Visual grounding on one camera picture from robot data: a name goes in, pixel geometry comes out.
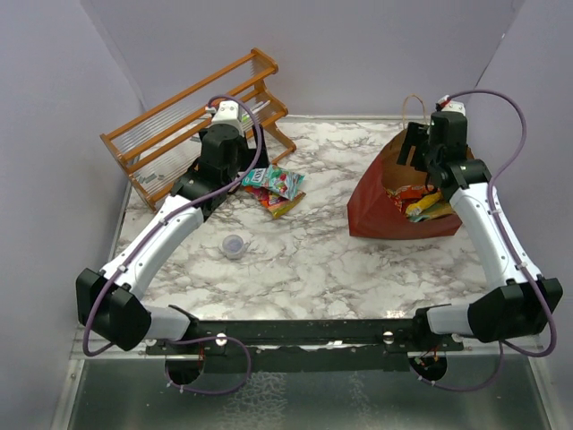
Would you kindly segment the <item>small clear plastic cup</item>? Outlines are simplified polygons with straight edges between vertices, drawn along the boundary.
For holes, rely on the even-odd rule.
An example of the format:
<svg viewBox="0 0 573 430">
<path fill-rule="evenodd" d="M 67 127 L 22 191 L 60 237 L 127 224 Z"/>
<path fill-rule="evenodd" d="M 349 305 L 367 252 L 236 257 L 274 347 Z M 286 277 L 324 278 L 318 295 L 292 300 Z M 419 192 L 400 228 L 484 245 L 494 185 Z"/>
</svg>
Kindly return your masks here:
<svg viewBox="0 0 573 430">
<path fill-rule="evenodd" d="M 223 239 L 222 252 L 229 260 L 241 258 L 245 252 L 245 242 L 238 235 L 229 235 Z"/>
</svg>

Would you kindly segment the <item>red brown paper bag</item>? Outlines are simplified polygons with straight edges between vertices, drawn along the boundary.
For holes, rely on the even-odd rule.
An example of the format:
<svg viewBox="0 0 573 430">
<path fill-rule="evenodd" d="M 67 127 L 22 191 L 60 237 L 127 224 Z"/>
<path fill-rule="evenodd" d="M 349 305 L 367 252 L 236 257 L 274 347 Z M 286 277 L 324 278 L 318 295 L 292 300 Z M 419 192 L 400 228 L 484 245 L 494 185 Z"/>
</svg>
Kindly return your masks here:
<svg viewBox="0 0 573 430">
<path fill-rule="evenodd" d="M 348 228 L 352 237 L 388 240 L 449 237 L 462 225 L 455 213 L 440 219 L 413 222 L 405 211 L 408 205 L 418 200 L 396 200 L 387 195 L 386 188 L 430 185 L 426 182 L 425 173 L 397 163 L 406 128 L 406 104 L 403 104 L 401 129 L 374 158 L 347 203 Z"/>
</svg>

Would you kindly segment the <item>orange wooden rack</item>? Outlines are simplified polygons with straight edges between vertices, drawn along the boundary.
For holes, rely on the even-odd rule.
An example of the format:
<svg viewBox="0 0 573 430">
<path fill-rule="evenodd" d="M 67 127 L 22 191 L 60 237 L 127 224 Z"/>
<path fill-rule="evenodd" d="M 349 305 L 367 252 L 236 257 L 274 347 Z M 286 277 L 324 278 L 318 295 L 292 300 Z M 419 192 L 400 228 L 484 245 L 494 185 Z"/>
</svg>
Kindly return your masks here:
<svg viewBox="0 0 573 430">
<path fill-rule="evenodd" d="M 256 116 L 264 132 L 285 147 L 272 162 L 277 164 L 296 151 L 292 139 L 278 128 L 278 120 L 288 114 L 287 106 L 269 91 L 265 82 L 277 72 L 277 62 L 254 47 L 247 55 L 113 132 L 101 134 L 100 139 L 133 190 L 155 212 L 174 181 L 199 156 L 198 132 L 210 125 L 206 103 L 217 94 L 237 97 L 249 107 L 269 100 L 269 105 Z"/>
</svg>

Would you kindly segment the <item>orange fruit candy bag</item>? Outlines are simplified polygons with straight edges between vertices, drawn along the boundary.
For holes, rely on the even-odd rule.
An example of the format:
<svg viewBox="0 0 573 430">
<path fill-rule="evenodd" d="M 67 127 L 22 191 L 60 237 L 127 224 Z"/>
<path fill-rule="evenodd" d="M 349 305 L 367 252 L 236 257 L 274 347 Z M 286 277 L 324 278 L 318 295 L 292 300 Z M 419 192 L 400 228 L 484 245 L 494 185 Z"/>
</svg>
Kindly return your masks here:
<svg viewBox="0 0 573 430">
<path fill-rule="evenodd" d="M 245 186 L 244 190 L 252 195 L 272 215 L 273 219 L 291 211 L 306 196 L 306 193 L 299 192 L 293 200 L 288 200 L 262 187 Z"/>
</svg>

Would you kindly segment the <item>black mounting rail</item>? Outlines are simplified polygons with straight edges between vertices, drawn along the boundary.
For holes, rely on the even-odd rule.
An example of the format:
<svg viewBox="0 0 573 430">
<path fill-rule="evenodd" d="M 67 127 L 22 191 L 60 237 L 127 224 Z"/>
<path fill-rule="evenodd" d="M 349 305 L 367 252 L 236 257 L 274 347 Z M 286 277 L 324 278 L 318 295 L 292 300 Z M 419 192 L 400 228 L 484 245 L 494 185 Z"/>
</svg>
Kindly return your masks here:
<svg viewBox="0 0 573 430">
<path fill-rule="evenodd" d="M 171 365 L 200 359 L 207 373 L 406 371 L 411 354 L 459 352 L 449 335 L 434 335 L 418 318 L 196 321 L 186 334 L 198 344 L 165 340 L 146 349 Z"/>
</svg>

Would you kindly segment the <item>teal Fox's candy bag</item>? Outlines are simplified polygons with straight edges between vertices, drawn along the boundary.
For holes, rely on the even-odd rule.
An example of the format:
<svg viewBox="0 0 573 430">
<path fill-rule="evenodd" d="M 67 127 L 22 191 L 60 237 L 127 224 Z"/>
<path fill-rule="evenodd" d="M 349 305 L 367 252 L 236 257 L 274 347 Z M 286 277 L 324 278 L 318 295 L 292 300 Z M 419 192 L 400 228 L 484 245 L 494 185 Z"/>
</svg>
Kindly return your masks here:
<svg viewBox="0 0 573 430">
<path fill-rule="evenodd" d="M 264 188 L 289 201 L 294 200 L 304 175 L 270 165 L 267 168 L 254 168 L 242 180 L 243 186 Z"/>
</svg>

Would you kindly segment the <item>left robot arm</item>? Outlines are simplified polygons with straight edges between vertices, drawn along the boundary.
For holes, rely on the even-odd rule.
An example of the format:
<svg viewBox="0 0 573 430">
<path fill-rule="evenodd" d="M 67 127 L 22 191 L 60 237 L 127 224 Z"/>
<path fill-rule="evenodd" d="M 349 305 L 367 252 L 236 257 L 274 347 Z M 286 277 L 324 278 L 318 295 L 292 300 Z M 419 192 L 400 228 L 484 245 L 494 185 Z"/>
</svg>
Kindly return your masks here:
<svg viewBox="0 0 573 430">
<path fill-rule="evenodd" d="M 189 314 L 172 306 L 145 306 L 141 300 L 159 269 L 228 192 L 256 167 L 269 165 L 263 129 L 256 125 L 253 132 L 256 146 L 251 149 L 234 125 L 202 129 L 200 157 L 175 181 L 151 222 L 102 269 L 80 273 L 75 287 L 86 356 L 98 354 L 89 346 L 92 332 L 124 351 L 144 340 L 166 340 L 181 354 L 195 348 L 198 332 Z"/>
</svg>

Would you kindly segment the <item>yellow snack bar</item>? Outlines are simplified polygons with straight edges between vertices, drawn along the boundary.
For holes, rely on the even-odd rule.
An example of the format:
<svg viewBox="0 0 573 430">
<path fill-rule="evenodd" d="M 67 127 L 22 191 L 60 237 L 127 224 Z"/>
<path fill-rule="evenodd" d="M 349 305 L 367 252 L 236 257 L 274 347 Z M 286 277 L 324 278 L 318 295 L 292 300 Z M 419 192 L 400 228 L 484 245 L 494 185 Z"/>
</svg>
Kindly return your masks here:
<svg viewBox="0 0 573 430">
<path fill-rule="evenodd" d="M 440 192 L 430 193 L 425 195 L 418 202 L 411 203 L 407 206 L 405 214 L 408 218 L 416 217 L 422 214 L 427 209 L 431 208 L 435 203 L 442 199 Z"/>
</svg>

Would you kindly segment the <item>beige snack packet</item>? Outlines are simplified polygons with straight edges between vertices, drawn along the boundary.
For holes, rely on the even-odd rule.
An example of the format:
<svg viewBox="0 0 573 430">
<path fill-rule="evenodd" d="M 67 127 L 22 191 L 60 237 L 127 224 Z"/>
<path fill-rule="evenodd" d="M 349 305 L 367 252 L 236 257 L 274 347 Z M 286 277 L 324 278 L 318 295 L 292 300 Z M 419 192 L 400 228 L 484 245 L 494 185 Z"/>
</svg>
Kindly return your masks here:
<svg viewBox="0 0 573 430">
<path fill-rule="evenodd" d="M 453 215 L 455 212 L 447 202 L 437 202 L 420 214 L 420 221 L 440 219 Z"/>
</svg>

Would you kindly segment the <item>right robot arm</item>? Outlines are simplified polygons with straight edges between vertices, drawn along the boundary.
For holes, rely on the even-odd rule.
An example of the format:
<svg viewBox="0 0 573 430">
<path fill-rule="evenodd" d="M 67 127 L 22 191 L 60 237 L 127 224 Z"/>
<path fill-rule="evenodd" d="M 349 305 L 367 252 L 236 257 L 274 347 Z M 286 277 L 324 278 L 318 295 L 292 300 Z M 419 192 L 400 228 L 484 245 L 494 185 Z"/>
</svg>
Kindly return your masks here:
<svg viewBox="0 0 573 430">
<path fill-rule="evenodd" d="M 407 125 L 398 155 L 398 164 L 425 173 L 461 219 L 489 288 L 471 304 L 417 310 L 411 339 L 422 350 L 435 348 L 446 334 L 483 343 L 539 334 L 563 294 L 559 281 L 545 278 L 519 243 L 489 169 L 469 155 L 466 134 L 464 114 L 434 112 L 427 125 Z"/>
</svg>

